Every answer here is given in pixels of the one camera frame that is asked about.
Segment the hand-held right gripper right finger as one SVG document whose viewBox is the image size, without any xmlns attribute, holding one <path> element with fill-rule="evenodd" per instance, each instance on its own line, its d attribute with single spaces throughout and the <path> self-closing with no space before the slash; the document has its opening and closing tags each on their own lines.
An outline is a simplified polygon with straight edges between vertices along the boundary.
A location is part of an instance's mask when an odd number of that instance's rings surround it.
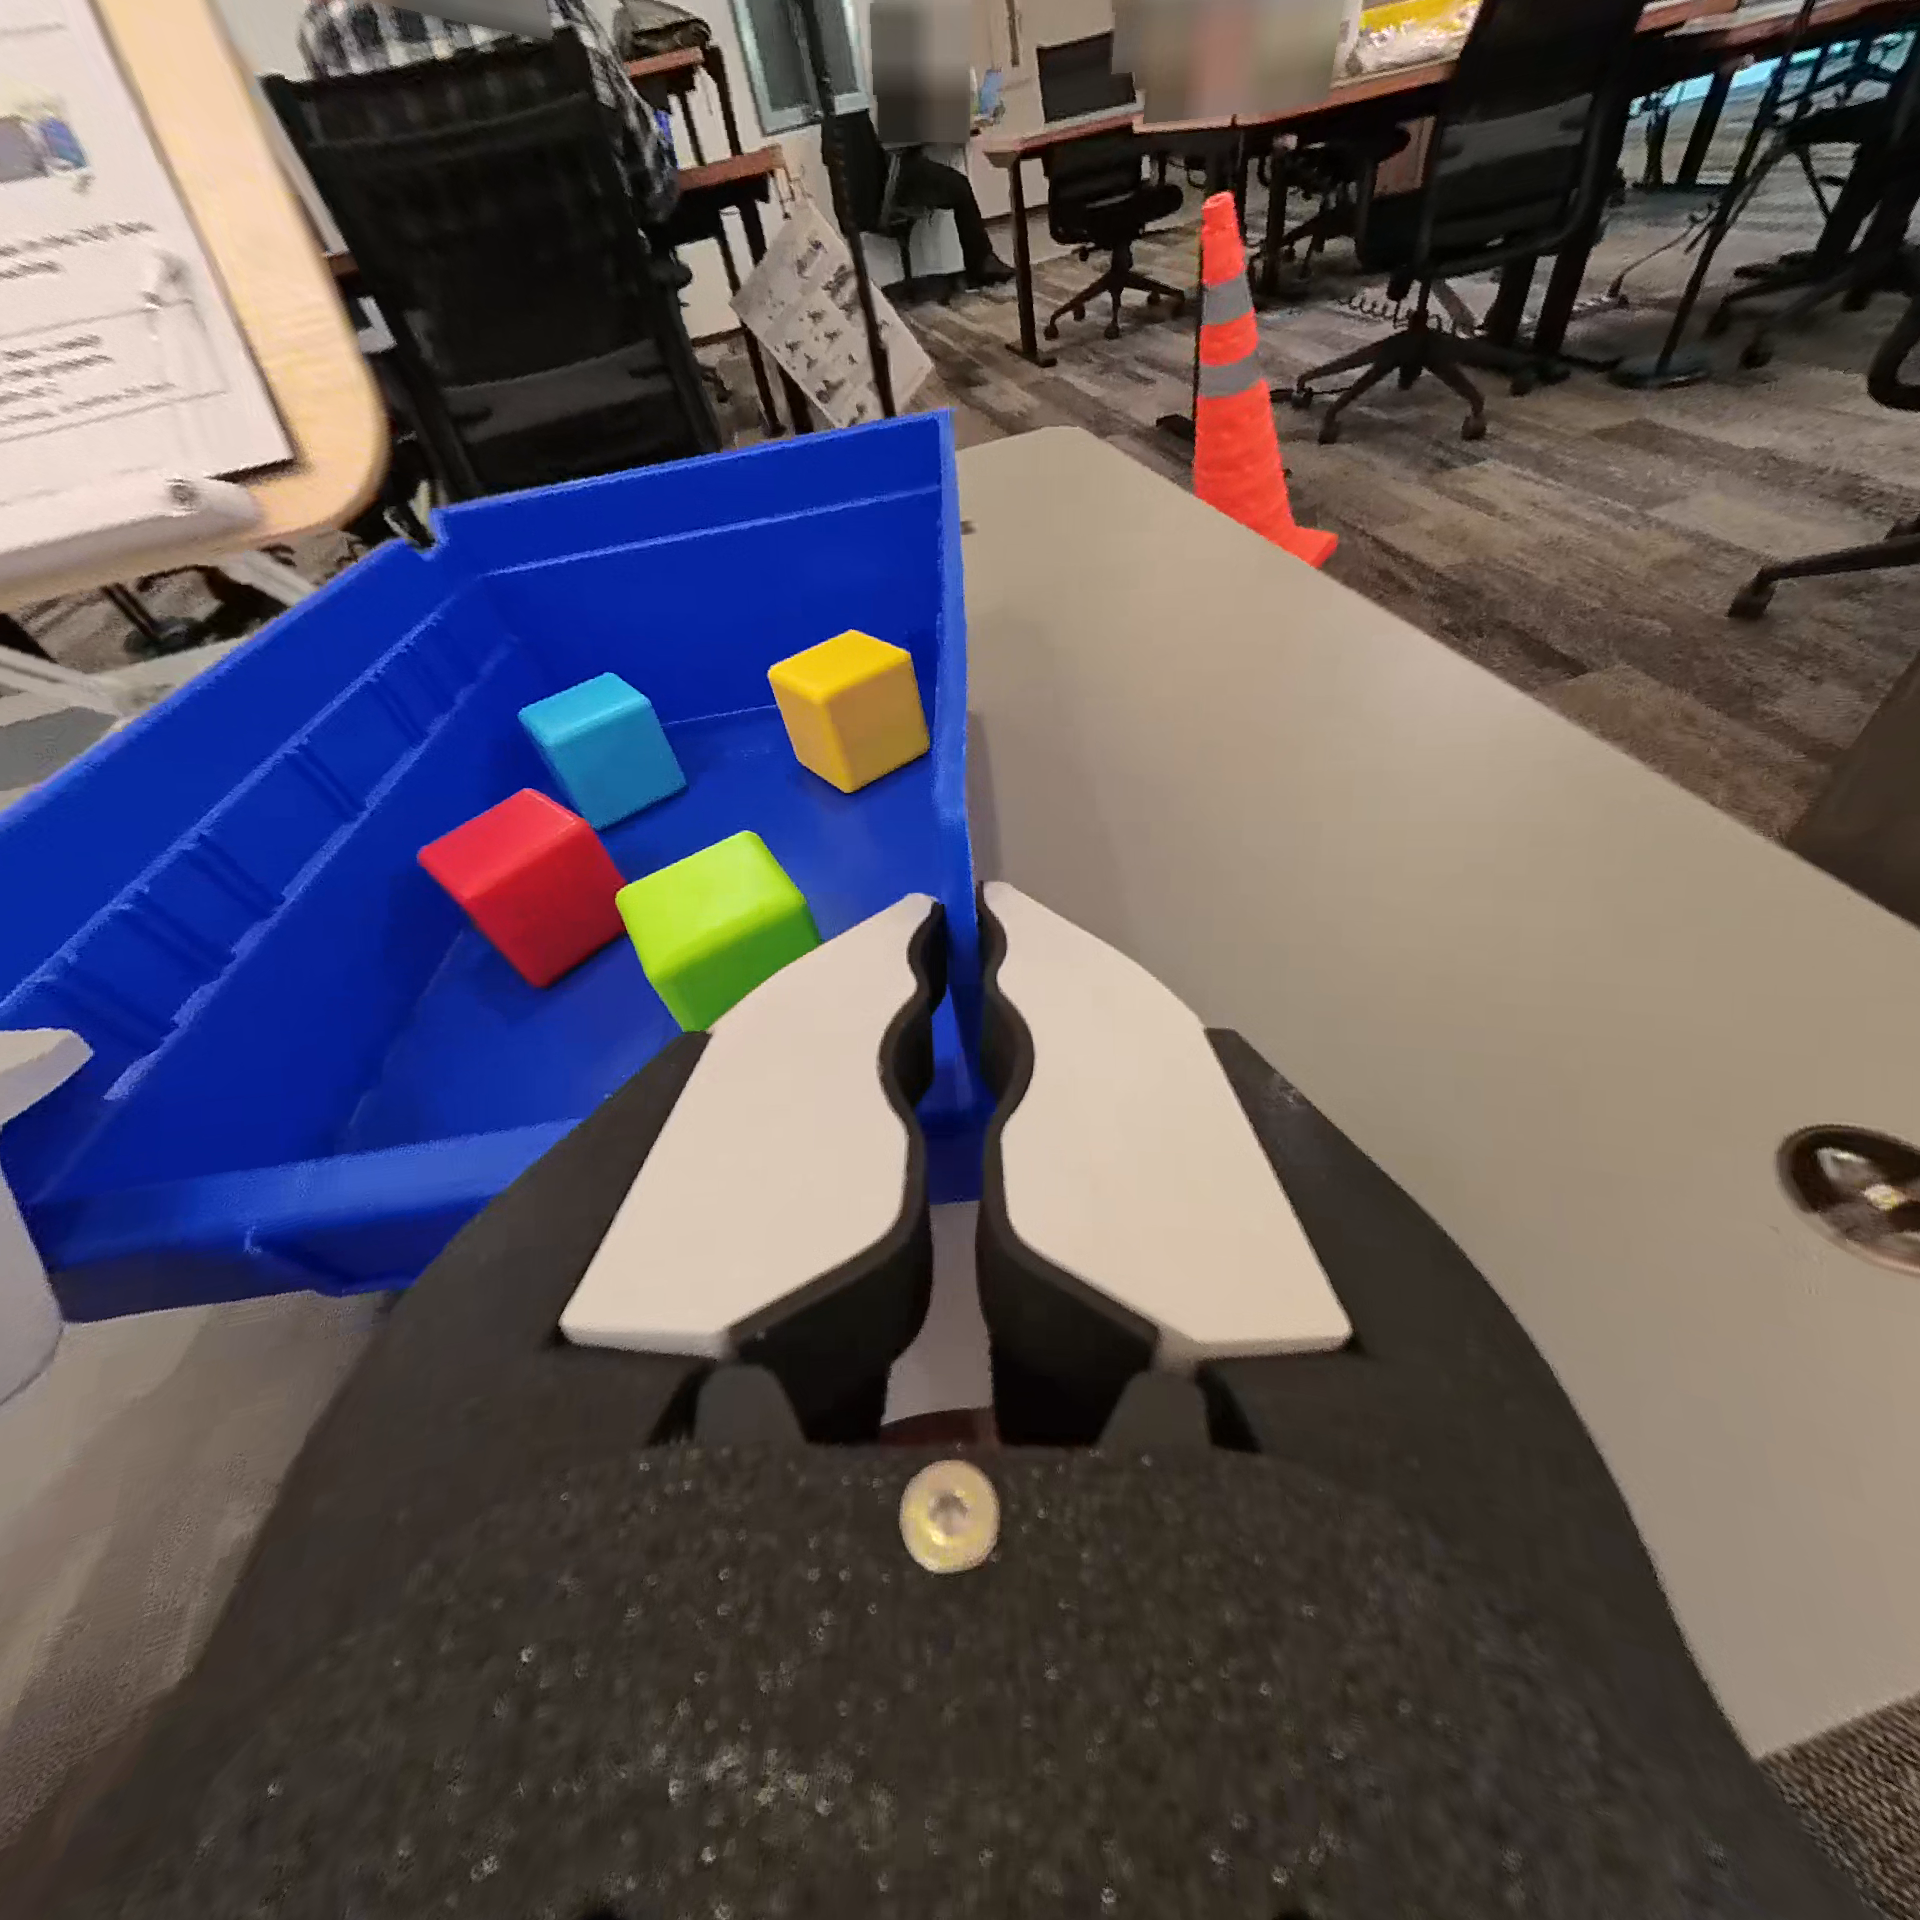
<svg viewBox="0 0 1920 1920">
<path fill-rule="evenodd" d="M 1327 1355 L 1349 1309 L 1206 1023 L 1005 880 L 979 898 L 975 1275 L 1005 1444 L 1094 1444 L 1147 1377 Z"/>
</svg>

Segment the light blue cube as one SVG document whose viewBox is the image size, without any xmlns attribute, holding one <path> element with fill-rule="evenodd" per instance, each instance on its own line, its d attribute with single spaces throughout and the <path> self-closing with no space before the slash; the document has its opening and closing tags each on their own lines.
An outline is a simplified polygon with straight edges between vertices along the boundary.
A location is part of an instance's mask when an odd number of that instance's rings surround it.
<svg viewBox="0 0 1920 1920">
<path fill-rule="evenodd" d="M 598 832 L 689 787 L 689 775 L 647 693 L 598 673 L 530 702 L 519 722 L 567 804 Z"/>
</svg>

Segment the printed instruction sheet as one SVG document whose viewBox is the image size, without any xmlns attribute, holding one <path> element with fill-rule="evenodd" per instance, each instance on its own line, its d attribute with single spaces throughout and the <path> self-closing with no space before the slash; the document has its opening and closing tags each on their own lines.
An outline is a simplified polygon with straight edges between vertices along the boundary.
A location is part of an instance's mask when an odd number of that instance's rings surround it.
<svg viewBox="0 0 1920 1920">
<path fill-rule="evenodd" d="M 292 444 L 94 4 L 2 6 L 7 590 L 253 532 Z"/>
</svg>

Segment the red cube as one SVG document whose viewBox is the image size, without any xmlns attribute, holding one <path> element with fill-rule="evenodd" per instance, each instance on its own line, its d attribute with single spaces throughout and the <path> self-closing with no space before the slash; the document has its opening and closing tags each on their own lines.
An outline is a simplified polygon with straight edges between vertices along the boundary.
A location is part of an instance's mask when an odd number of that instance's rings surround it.
<svg viewBox="0 0 1920 1920">
<path fill-rule="evenodd" d="M 427 842 L 417 860 L 535 989 L 625 931 L 613 851 L 580 814 L 532 785 Z"/>
</svg>

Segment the wooden background table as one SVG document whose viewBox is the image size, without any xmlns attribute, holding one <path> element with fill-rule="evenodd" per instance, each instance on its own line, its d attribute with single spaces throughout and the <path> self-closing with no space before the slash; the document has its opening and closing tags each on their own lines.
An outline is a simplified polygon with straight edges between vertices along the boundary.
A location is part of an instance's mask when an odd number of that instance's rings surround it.
<svg viewBox="0 0 1920 1920">
<path fill-rule="evenodd" d="M 1169 146 L 1177 151 L 1200 151 L 1223 146 L 1230 163 L 1244 146 L 1265 132 L 1301 128 L 1316 132 L 1322 123 L 1356 114 L 1358 108 L 1388 104 L 1395 117 L 1412 119 L 1428 109 L 1423 101 L 1434 88 L 1453 81 L 1459 51 L 1442 57 L 1386 64 L 1356 76 L 1336 76 L 1328 88 L 1309 101 L 1287 108 L 1265 108 L 1243 116 L 1199 116 L 1182 119 L 1153 119 L 1141 101 L 1081 111 L 1048 119 L 1028 132 L 996 130 L 985 135 L 982 156 L 1002 173 L 1009 173 L 1015 218 L 1016 316 L 1018 336 L 1009 351 L 1040 370 L 1055 368 L 1052 351 L 1045 350 L 1042 323 L 1036 305 L 1036 274 L 1028 229 L 1028 200 L 1023 168 L 1060 146 L 1072 146 L 1100 135 L 1130 134 L 1145 142 Z"/>
</svg>

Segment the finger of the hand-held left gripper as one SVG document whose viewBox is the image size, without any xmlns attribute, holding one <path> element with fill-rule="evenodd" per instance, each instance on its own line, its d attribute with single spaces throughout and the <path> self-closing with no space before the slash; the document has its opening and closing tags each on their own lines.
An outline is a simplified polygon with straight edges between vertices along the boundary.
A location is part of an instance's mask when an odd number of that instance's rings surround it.
<svg viewBox="0 0 1920 1920">
<path fill-rule="evenodd" d="M 2 1179 L 2 1403 L 52 1364 L 64 1317 L 36 1240 L 9 1179 Z"/>
<path fill-rule="evenodd" d="M 2 1126 L 58 1091 L 92 1057 L 89 1042 L 71 1027 L 7 1027 L 2 1045 Z"/>
</svg>

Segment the yellow cube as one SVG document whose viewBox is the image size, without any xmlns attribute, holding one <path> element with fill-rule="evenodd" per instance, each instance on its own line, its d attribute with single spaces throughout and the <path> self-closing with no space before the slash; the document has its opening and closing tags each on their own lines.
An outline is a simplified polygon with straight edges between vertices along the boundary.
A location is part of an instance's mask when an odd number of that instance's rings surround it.
<svg viewBox="0 0 1920 1920">
<path fill-rule="evenodd" d="M 768 667 L 796 761 L 844 795 L 933 749 L 913 654 L 846 630 Z"/>
</svg>

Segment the blue plastic bin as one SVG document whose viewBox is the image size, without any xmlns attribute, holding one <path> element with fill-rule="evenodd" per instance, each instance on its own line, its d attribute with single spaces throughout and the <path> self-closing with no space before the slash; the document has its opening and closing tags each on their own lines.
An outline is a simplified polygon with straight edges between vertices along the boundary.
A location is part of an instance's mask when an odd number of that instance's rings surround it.
<svg viewBox="0 0 1920 1920">
<path fill-rule="evenodd" d="M 423 868 L 561 787 L 519 709 L 613 671 L 689 787 L 617 825 L 637 878 L 757 832 L 825 938 L 949 922 L 928 1198 L 981 1192 L 962 492 L 949 412 L 445 507 L 5 809 L 5 1030 L 90 1062 L 5 1123 L 62 1315 L 411 1286 L 679 1035 L 623 931 L 535 988 Z M 842 794 L 768 667 L 907 649 L 930 752 Z"/>
</svg>

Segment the orange traffic cone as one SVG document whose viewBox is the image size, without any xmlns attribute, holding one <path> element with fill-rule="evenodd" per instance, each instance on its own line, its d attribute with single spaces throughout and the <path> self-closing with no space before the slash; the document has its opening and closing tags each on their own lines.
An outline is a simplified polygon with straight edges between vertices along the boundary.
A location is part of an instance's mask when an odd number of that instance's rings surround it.
<svg viewBox="0 0 1920 1920">
<path fill-rule="evenodd" d="M 1293 511 L 1272 397 L 1237 195 L 1218 189 L 1202 203 L 1200 226 L 1193 492 L 1301 563 L 1324 568 L 1339 539 Z"/>
</svg>

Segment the black office chair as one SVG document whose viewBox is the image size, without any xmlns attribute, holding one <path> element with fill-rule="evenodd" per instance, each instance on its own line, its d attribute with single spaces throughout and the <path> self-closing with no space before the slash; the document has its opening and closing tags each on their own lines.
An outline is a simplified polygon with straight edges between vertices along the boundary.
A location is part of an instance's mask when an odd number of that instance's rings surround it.
<svg viewBox="0 0 1920 1920">
<path fill-rule="evenodd" d="M 1913 295 L 1866 370 L 1869 396 L 1879 407 L 1910 417 L 1919 415 L 1919 384 L 1906 378 L 1909 359 L 1916 354 L 1916 345 L 1919 295 Z M 1880 539 L 1760 565 L 1737 590 L 1726 615 L 1747 621 L 1762 617 L 1777 587 L 1788 582 L 1843 578 L 1914 563 L 1919 563 L 1919 515 L 1910 514 L 1892 523 Z"/>
<path fill-rule="evenodd" d="M 1045 121 L 1063 126 L 1087 116 L 1130 109 L 1139 98 L 1135 76 L 1116 66 L 1115 29 L 1036 47 L 1036 76 Z M 1109 339 L 1121 337 L 1123 303 L 1139 292 L 1151 308 L 1169 303 L 1181 316 L 1188 293 L 1171 282 L 1143 274 L 1136 264 L 1141 239 L 1157 221 L 1185 207 L 1182 187 L 1164 178 L 1139 134 L 1109 130 L 1048 146 L 1040 153 L 1048 182 L 1046 220 L 1055 242 L 1079 249 L 1085 258 L 1106 255 L 1098 277 L 1081 287 L 1046 319 L 1045 339 L 1055 341 L 1060 319 L 1077 322 L 1089 303 L 1110 298 Z"/>
<path fill-rule="evenodd" d="M 573 31 L 262 89 L 394 337 L 447 500 L 723 449 L 621 114 Z"/>
<path fill-rule="evenodd" d="M 1410 387 L 1434 374 L 1467 404 L 1461 437 L 1486 432 L 1471 368 L 1508 375 L 1514 396 L 1562 378 L 1550 350 L 1457 331 L 1430 316 L 1430 298 L 1461 275 L 1533 264 L 1562 252 L 1596 212 L 1603 146 L 1627 81 L 1641 2 L 1486 2 L 1459 51 L 1434 114 L 1420 186 L 1356 202 L 1356 264 L 1385 275 L 1390 299 L 1414 298 L 1406 323 L 1368 348 L 1301 374 L 1291 404 L 1309 412 L 1316 384 L 1356 379 L 1327 406 L 1316 437 L 1334 444 L 1346 407 L 1385 378 Z"/>
</svg>

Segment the wooden board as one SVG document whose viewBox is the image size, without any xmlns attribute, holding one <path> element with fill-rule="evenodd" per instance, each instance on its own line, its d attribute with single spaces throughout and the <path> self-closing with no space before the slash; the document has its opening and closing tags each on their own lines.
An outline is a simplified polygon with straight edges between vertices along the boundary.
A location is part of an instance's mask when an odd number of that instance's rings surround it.
<svg viewBox="0 0 1920 1920">
<path fill-rule="evenodd" d="M 5 587 L 5 609 L 137 575 L 222 563 L 340 527 L 373 502 L 390 432 L 325 244 L 264 100 L 215 4 L 94 4 L 171 160 L 204 252 L 273 396 L 292 457 L 244 480 L 253 532 L 173 539 L 94 570 Z"/>
</svg>

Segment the printed paper sheet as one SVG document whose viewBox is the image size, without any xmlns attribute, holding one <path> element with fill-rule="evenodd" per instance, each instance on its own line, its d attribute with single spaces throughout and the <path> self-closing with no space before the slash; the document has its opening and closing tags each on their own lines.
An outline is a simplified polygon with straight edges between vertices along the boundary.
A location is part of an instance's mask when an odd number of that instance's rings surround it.
<svg viewBox="0 0 1920 1920">
<path fill-rule="evenodd" d="M 733 313 L 831 428 L 889 415 L 850 244 L 811 197 L 790 203 Z"/>
</svg>

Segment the green cube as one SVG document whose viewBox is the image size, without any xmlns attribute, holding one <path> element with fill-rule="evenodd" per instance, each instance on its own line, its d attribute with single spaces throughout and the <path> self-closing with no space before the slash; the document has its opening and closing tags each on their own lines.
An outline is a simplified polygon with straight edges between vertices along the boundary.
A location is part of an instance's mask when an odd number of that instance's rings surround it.
<svg viewBox="0 0 1920 1920">
<path fill-rule="evenodd" d="M 683 1032 L 711 1030 L 822 943 L 805 891 L 755 830 L 629 880 L 615 910 Z"/>
</svg>

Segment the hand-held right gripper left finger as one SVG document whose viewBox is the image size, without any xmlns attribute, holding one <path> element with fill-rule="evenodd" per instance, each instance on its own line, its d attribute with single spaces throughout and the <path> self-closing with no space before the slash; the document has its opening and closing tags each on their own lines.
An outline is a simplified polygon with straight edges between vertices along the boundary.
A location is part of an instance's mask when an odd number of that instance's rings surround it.
<svg viewBox="0 0 1920 1920">
<path fill-rule="evenodd" d="M 918 1104 L 947 989 L 947 908 L 909 891 L 723 1014 L 561 1312 L 567 1346 L 759 1368 L 811 1439 L 875 1439 L 933 1298 Z"/>
</svg>

